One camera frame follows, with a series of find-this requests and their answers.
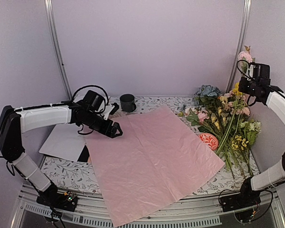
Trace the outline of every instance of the patterned table surface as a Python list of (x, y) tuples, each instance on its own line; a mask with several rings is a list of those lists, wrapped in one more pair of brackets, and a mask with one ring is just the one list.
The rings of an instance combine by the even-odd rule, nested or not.
[[(119, 103), (119, 99), (111, 97), (110, 102)], [(135, 103), (137, 109), (131, 114), (149, 112), (164, 104), (177, 114), (186, 107), (193, 106), (192, 97), (138, 97)], [(124, 112), (117, 111), (115, 116), (125, 114)], [(180, 118), (195, 133), (198, 133), (198, 129), (192, 127), (184, 117)], [(253, 173), (259, 173), (252, 156), (250, 160)], [(46, 157), (41, 170), (60, 188), (101, 194), (93, 166), (90, 163)], [(214, 194), (226, 189), (239, 190), (244, 178), (240, 175), (240, 170), (234, 170), (234, 175), (235, 179), (233, 179), (231, 172), (223, 167), (210, 181), (194, 192), (193, 195)]]

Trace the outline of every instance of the red bowl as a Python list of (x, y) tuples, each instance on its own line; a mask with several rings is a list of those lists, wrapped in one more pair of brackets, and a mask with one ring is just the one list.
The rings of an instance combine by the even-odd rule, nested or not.
[(207, 144), (211, 150), (216, 150), (217, 147), (219, 146), (219, 142), (218, 142), (218, 139), (212, 135), (212, 134), (209, 134), (209, 133), (202, 133), (199, 135), (199, 138), (205, 143)]

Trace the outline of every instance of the pink wrapping paper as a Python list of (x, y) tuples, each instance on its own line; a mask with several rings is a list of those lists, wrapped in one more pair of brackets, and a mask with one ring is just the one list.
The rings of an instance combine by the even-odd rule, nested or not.
[(168, 106), (115, 118), (123, 136), (86, 137), (114, 227), (162, 209), (209, 181), (224, 162)]

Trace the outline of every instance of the robotic arm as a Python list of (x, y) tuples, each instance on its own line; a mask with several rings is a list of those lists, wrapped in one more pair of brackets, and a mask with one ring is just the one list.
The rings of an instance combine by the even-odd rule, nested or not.
[(119, 123), (108, 119), (119, 106), (109, 105), (98, 93), (89, 90), (78, 101), (14, 109), (6, 106), (0, 116), (0, 151), (15, 170), (27, 179), (39, 192), (37, 202), (50, 204), (54, 208), (74, 211), (76, 196), (67, 197), (57, 192), (56, 185), (38, 168), (25, 153), (21, 134), (32, 129), (56, 124), (86, 125), (110, 138), (123, 134)]
[[(262, 102), (271, 109), (285, 125), (285, 94), (277, 87), (270, 85), (269, 65), (250, 63), (253, 66), (252, 77), (243, 76), (239, 83), (239, 91), (250, 96), (255, 96), (255, 102)], [(220, 199), (223, 210), (234, 210), (252, 206), (259, 200), (260, 192), (268, 187), (276, 187), (285, 182), (285, 153), (281, 160), (266, 171), (252, 178), (246, 179), (235, 196), (226, 196)]]

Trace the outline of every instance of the black mug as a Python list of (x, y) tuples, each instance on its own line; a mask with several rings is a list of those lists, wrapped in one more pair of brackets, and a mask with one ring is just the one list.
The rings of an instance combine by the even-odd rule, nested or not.
[(132, 94), (124, 94), (119, 99), (122, 111), (128, 113), (135, 111), (136, 109), (136, 104), (134, 103), (135, 97)]

